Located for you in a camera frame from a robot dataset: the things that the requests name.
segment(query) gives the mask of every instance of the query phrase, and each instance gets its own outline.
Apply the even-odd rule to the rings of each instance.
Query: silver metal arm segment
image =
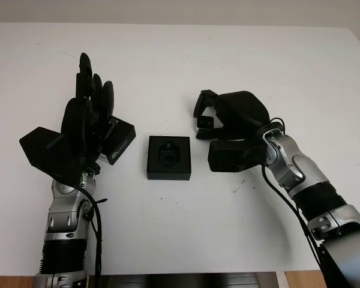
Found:
[[[82,173],[80,186],[93,195],[92,175]],[[91,204],[80,191],[53,180],[43,259],[34,288],[86,287],[85,250]]]
[[[360,287],[360,213],[348,205],[316,163],[289,136],[273,129],[263,135],[266,166],[308,221],[315,240],[329,253],[352,287]]]

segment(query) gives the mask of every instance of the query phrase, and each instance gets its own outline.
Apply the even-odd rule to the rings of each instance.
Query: black box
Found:
[[[189,180],[190,138],[150,136],[146,173],[154,180]]]

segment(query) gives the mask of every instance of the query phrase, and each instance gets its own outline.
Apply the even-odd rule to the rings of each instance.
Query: robotic arm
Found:
[[[38,127],[20,139],[32,166],[53,178],[43,259],[35,288],[86,287],[88,226],[96,239],[95,287],[101,274],[101,218],[93,194],[98,158],[113,165],[135,138],[133,125],[112,116],[113,85],[92,76],[86,54],[80,57],[76,97],[64,113],[61,133]],[[96,215],[97,228],[93,223]]]
[[[222,128],[214,128],[213,117],[202,116],[207,107],[216,110]],[[268,185],[298,216],[328,288],[360,287],[360,213],[336,193],[316,163],[285,135],[283,120],[274,118],[281,122],[273,122],[265,106],[247,91],[222,95],[202,91],[194,117],[198,139],[218,139],[209,147],[211,170],[239,172],[261,165]],[[268,180],[266,167],[297,209]]]

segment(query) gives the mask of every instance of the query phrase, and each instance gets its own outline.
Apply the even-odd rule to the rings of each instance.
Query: white tabletop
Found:
[[[137,137],[101,164],[103,273],[317,269],[260,169],[212,173],[191,116],[202,89],[254,93],[360,211],[360,43],[347,29],[0,24],[0,275],[38,271],[51,179],[19,139],[59,131],[79,56],[115,86]],[[149,181],[149,135],[190,136],[190,181]],[[93,272],[91,233],[87,266]]]

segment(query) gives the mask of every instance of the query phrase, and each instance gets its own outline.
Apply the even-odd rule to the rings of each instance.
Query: black cable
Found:
[[[272,122],[273,120],[279,120],[279,121],[282,123],[282,125],[283,125],[283,127],[284,127],[283,134],[285,134],[285,133],[286,133],[286,124],[284,123],[284,120],[281,119],[280,117],[272,118],[272,119],[271,119],[271,122]]]
[[[92,197],[92,195],[90,195],[84,188],[78,186],[78,185],[69,185],[66,184],[68,186],[71,186],[77,190],[79,190],[81,193],[84,194],[85,197],[88,198],[88,200],[90,201],[90,203],[92,204],[92,208],[95,211],[95,215],[96,215],[96,221],[97,221],[97,230],[95,229],[93,222],[92,222],[92,228],[94,229],[95,232],[95,236],[96,236],[96,258],[95,258],[95,283],[94,286],[95,288],[98,287],[98,284],[100,282],[100,275],[101,275],[101,250],[102,250],[102,241],[103,241],[103,236],[102,236],[102,229],[101,229],[101,216],[100,216],[100,210],[97,206],[97,203],[95,201],[95,199]]]
[[[270,182],[270,180],[268,179],[268,177],[267,177],[267,175],[265,173],[265,165],[264,164],[262,165],[262,175],[263,175],[263,178],[264,178],[265,182],[268,184],[268,186],[270,186],[276,192],[276,194],[279,195],[284,200],[284,202],[288,205],[288,207],[297,216],[297,218],[298,218],[298,220],[300,222],[301,228],[303,229],[304,234],[307,237],[307,241],[308,241],[308,244],[309,244],[309,246],[311,248],[313,256],[314,256],[319,268],[321,269],[320,262],[319,262],[319,260],[318,260],[318,258],[316,256],[316,254],[319,253],[319,248],[318,248],[317,243],[314,240],[311,232],[309,231],[307,225],[305,224],[304,220],[300,216],[300,213],[299,213],[298,209],[295,209],[295,207],[293,207],[292,203],[290,201],[288,201],[288,199]]]

